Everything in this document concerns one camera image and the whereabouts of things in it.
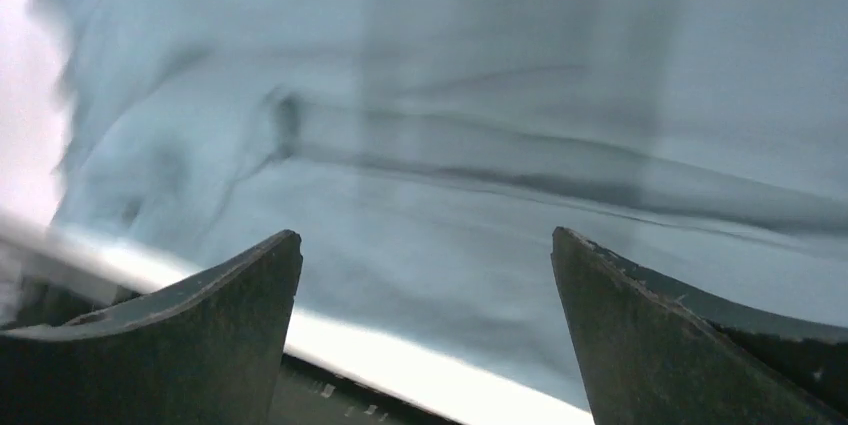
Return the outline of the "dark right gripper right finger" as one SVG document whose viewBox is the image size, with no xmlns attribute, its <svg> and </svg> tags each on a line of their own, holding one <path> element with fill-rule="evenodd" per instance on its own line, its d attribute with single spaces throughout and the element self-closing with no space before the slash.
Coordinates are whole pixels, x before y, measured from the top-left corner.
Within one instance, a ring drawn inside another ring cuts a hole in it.
<svg viewBox="0 0 848 425">
<path fill-rule="evenodd" d="M 553 233 L 553 273 L 598 424 L 843 424 L 847 331 L 748 307 Z"/>
</svg>

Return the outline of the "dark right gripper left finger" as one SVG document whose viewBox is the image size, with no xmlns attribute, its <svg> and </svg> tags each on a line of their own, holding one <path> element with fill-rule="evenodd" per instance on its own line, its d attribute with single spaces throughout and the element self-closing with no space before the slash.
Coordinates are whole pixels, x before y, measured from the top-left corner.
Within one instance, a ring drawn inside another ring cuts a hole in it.
<svg viewBox="0 0 848 425">
<path fill-rule="evenodd" d="M 108 308 L 28 280 L 1 330 L 5 424 L 263 424 L 301 274 L 283 231 Z"/>
</svg>

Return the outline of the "grey-blue t shirt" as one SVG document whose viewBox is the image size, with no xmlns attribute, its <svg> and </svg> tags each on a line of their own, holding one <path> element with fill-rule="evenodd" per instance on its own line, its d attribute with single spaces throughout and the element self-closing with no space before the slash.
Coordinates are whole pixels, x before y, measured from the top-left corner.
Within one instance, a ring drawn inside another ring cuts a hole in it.
<svg viewBox="0 0 848 425">
<path fill-rule="evenodd" d="M 572 228 L 847 322 L 847 0 L 37 0 L 75 96 L 54 216 L 583 403 Z"/>
</svg>

